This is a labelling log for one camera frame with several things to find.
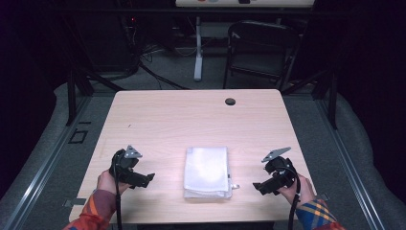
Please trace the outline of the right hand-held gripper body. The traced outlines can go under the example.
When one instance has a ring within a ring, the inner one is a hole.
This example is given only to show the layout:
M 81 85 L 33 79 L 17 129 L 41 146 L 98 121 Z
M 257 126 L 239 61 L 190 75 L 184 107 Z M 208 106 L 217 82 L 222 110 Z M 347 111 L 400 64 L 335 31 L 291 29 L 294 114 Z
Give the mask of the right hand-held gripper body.
M 271 189 L 278 190 L 281 187 L 291 187 L 296 179 L 297 172 L 289 158 L 283 158 L 290 147 L 271 150 L 262 160 L 265 163 L 264 169 L 271 175 L 273 181 Z

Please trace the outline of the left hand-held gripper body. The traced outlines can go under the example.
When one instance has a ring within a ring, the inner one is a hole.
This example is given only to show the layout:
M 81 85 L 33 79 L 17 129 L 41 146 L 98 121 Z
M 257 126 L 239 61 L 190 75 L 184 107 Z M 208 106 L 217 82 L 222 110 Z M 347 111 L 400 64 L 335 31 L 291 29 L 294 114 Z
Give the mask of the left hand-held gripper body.
M 143 174 L 133 171 L 133 168 L 139 162 L 142 154 L 135 150 L 131 145 L 126 149 L 118 150 L 112 157 L 109 173 L 114 177 L 115 182 L 129 184 L 132 181 L 142 180 Z

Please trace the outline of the white mesh laundry bag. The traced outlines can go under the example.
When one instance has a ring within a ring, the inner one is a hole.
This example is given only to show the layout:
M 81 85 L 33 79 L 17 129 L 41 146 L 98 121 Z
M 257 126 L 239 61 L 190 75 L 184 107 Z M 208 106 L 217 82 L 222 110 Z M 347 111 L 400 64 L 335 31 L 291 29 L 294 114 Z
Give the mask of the white mesh laundry bag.
M 226 147 L 187 149 L 184 198 L 230 198 L 238 188 L 232 182 Z

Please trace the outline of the person's left hand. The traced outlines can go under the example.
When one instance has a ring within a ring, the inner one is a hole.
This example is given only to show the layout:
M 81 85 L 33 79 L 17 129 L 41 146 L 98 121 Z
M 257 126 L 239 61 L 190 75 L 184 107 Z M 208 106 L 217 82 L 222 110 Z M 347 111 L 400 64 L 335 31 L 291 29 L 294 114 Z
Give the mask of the person's left hand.
M 114 177 L 109 173 L 109 170 L 102 172 L 98 177 L 97 189 L 107 191 L 113 195 L 121 195 L 129 187 L 129 184 L 122 182 L 116 183 Z

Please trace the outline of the person's right hand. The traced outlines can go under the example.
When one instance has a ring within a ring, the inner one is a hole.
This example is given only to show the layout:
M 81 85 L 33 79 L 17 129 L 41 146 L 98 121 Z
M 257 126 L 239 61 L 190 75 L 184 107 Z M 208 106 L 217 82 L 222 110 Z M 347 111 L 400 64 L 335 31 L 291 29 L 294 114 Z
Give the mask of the person's right hand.
M 278 189 L 278 192 L 285 197 L 290 204 L 293 203 L 295 195 L 299 194 L 300 197 L 297 203 L 298 207 L 316 198 L 310 180 L 301 174 L 299 174 L 299 178 L 292 184 L 291 187 L 281 187 Z

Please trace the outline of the black metal stand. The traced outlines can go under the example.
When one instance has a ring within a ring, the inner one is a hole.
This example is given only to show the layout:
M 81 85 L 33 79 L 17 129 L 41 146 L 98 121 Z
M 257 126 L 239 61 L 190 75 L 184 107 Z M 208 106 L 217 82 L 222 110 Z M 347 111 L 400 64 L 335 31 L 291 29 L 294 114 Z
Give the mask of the black metal stand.
M 68 120 L 66 125 L 71 125 L 77 117 L 77 93 L 78 89 L 84 96 L 90 97 L 94 94 L 94 88 L 90 80 L 97 81 L 102 85 L 112 89 L 115 92 L 122 91 L 123 88 L 119 85 L 103 78 L 99 74 L 91 71 L 88 68 L 73 64 L 67 76 L 67 92 L 68 92 Z
M 311 92 L 311 97 L 314 100 L 321 100 L 326 94 L 328 94 L 327 119 L 330 125 L 334 129 L 336 129 L 338 78 L 336 76 L 336 70 L 334 68 L 322 70 L 311 77 L 308 77 L 304 80 L 299 80 L 297 83 L 294 83 L 292 86 L 289 86 L 286 89 L 284 89 L 282 91 L 282 94 L 290 95 L 314 81 L 316 82 L 316 85 L 314 86 L 313 91 Z

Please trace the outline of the black folding chair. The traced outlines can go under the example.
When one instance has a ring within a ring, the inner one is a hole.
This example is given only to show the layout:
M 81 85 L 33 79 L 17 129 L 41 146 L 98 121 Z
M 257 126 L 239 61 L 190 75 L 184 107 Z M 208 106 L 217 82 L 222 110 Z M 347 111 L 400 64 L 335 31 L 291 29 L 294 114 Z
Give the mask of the black folding chair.
M 275 23 L 242 20 L 228 29 L 223 88 L 234 73 L 271 80 L 280 89 L 300 46 L 294 29 Z

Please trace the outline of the white desk leg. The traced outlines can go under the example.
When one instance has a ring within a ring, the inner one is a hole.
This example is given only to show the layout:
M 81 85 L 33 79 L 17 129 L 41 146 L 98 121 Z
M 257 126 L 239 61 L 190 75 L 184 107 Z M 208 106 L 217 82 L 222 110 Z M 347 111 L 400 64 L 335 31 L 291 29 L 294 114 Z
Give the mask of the white desk leg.
M 201 81 L 202 80 L 203 56 L 202 56 L 201 21 L 200 21 L 199 17 L 196 17 L 195 35 L 196 35 L 196 57 L 195 57 L 193 79 L 195 81 Z

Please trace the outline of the black metal crossbar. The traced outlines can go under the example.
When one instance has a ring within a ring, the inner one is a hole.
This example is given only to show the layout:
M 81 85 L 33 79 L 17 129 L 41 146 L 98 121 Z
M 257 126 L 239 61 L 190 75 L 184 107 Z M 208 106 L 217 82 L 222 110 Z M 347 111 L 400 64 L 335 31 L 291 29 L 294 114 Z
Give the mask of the black metal crossbar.
M 249 9 L 65 9 L 53 8 L 50 12 L 54 13 L 99 13 L 99 14 L 133 14 L 133 15 L 183 15 L 183 16 L 200 16 L 200 15 L 215 15 L 215 14 L 259 14 L 259 15 L 275 15 L 275 16 L 302 16 L 309 17 L 313 15 L 312 11 L 276 11 L 276 10 L 249 10 Z

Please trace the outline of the grey metal floor rail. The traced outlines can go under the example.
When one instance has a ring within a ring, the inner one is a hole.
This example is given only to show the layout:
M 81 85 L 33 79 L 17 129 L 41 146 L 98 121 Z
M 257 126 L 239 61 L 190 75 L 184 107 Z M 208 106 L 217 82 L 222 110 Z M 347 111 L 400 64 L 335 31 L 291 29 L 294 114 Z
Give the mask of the grey metal floor rail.
M 0 199 L 0 230 L 21 230 L 51 177 L 62 150 L 74 133 L 91 97 L 79 99 L 77 115 L 70 123 L 67 102 L 58 98 L 51 120 L 45 127 L 33 152 L 6 194 Z
M 372 198 L 367 191 L 361 177 L 353 164 L 350 152 L 346 147 L 338 128 L 334 128 L 327 116 L 327 106 L 322 100 L 315 100 L 319 113 L 322 116 L 323 123 L 327 127 L 329 135 L 332 137 L 336 148 L 338 149 L 338 159 L 344 169 L 345 175 L 355 194 L 357 202 L 363 212 L 363 215 L 371 230 L 386 230 L 381 217 L 378 215 Z

